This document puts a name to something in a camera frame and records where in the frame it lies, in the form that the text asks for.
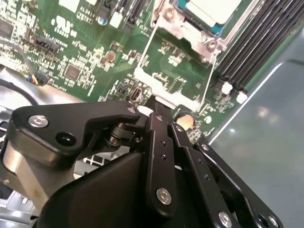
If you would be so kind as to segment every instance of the hole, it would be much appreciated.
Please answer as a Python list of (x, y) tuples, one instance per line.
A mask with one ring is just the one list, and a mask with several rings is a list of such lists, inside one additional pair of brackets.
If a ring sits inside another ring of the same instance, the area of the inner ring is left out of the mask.
[(208, 181), (210, 180), (210, 177), (208, 176), (208, 174), (205, 174), (204, 178)]
[(32, 215), (32, 216), (30, 217), (30, 220), (35, 220), (35, 219), (38, 219), (38, 216)]
[(262, 223), (262, 225), (263, 225), (264, 227), (269, 227), (269, 224), (268, 224), (267, 220), (264, 218), (263, 215), (259, 214), (259, 215), (257, 216), (257, 219)]
[(161, 159), (164, 160), (164, 161), (166, 161), (166, 160), (167, 160), (166, 155), (163, 154), (163, 155), (161, 156)]
[(74, 146), (76, 144), (76, 138), (74, 135), (67, 132), (60, 132), (55, 137), (57, 143), (62, 146)]

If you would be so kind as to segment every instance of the silver screw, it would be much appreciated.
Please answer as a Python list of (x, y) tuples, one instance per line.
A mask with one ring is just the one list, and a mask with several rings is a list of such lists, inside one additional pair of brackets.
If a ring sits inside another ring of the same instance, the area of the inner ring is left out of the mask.
[(133, 107), (128, 107), (130, 113), (136, 113), (136, 110)]
[(232, 228), (232, 222), (229, 216), (225, 212), (220, 212), (218, 214), (219, 220), (222, 222), (222, 224), (227, 228)]
[(28, 119), (28, 123), (33, 127), (44, 128), (48, 126), (48, 119), (42, 115), (33, 115)]
[(202, 144), (201, 146), (202, 146), (202, 148), (203, 148), (204, 150), (206, 150), (206, 151), (209, 150), (209, 148), (208, 148), (208, 146), (207, 146), (206, 144)]
[(271, 215), (268, 216), (269, 220), (271, 221), (271, 223), (275, 226), (275, 227), (279, 227), (278, 222), (276, 221), (276, 219), (274, 217), (272, 217)]
[(158, 119), (159, 121), (163, 121), (163, 118), (160, 115), (156, 115), (156, 119)]
[(202, 63), (208, 63), (208, 59), (204, 56), (202, 56), (200, 60)]
[(181, 128), (179, 125), (176, 125), (176, 129), (177, 129), (179, 132), (182, 132), (182, 128)]
[(170, 193), (168, 192), (168, 190), (166, 190), (164, 188), (157, 189), (156, 196), (157, 196), (158, 200), (166, 206), (170, 205), (172, 202)]

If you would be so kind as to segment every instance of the gray metal panel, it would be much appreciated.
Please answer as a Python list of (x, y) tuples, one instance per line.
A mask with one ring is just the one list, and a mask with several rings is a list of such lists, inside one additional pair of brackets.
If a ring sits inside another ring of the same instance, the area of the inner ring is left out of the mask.
[(286, 228), (300, 228), (304, 227), (304, 32), (265, 73), (267, 77), (212, 147)]

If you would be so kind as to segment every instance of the mounting screw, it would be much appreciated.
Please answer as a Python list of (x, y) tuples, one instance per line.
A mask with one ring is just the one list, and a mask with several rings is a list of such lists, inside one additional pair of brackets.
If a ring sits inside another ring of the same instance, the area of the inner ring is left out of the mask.
[(175, 8), (167, 8), (163, 14), (163, 17), (168, 21), (168, 22), (173, 22), (175, 21), (175, 15), (176, 15), (176, 9)]
[(44, 128), (48, 126), (48, 119), (42, 115), (33, 115), (28, 119), (28, 123), (33, 127)]
[(163, 121), (163, 118), (160, 115), (156, 115), (156, 119), (158, 119), (159, 121)]
[(208, 146), (207, 146), (206, 144), (202, 144), (201, 146), (202, 146), (202, 148), (203, 148), (204, 150), (206, 150), (206, 151), (209, 150), (209, 148), (208, 148)]
[(130, 113), (136, 113), (136, 110), (133, 107), (128, 107)]
[(271, 215), (268, 216), (269, 220), (271, 221), (271, 223), (275, 226), (275, 227), (279, 227), (278, 222), (276, 221), (276, 219), (274, 217), (272, 217)]
[(208, 63), (209, 62), (208, 59), (204, 56), (201, 56), (200, 60), (201, 60), (202, 63)]
[(220, 212), (218, 214), (219, 220), (222, 222), (222, 224), (227, 228), (232, 228), (231, 219), (225, 212)]
[(172, 198), (168, 190), (161, 188), (156, 191), (157, 199), (164, 205), (168, 206), (172, 202)]
[(218, 42), (216, 41), (216, 40), (211, 40), (211, 41), (209, 41), (207, 44), (206, 44), (206, 48), (207, 48), (207, 50), (208, 50), (208, 52), (214, 52), (215, 51), (215, 49), (217, 48), (217, 46), (218, 46)]
[(179, 132), (182, 132), (182, 128), (181, 128), (181, 126), (176, 125), (176, 129), (177, 129)]

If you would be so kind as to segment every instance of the surface-mount component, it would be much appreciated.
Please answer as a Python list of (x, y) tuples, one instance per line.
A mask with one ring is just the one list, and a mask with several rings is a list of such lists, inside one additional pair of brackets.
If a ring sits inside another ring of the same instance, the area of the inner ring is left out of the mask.
[(76, 81), (78, 76), (80, 75), (80, 72), (80, 69), (78, 69), (76, 66), (68, 65), (65, 76)]
[(105, 59), (109, 63), (114, 62), (115, 58), (116, 58), (116, 54), (112, 51), (107, 52), (105, 55)]
[(10, 39), (13, 33), (14, 26), (4, 20), (0, 19), (0, 36)]

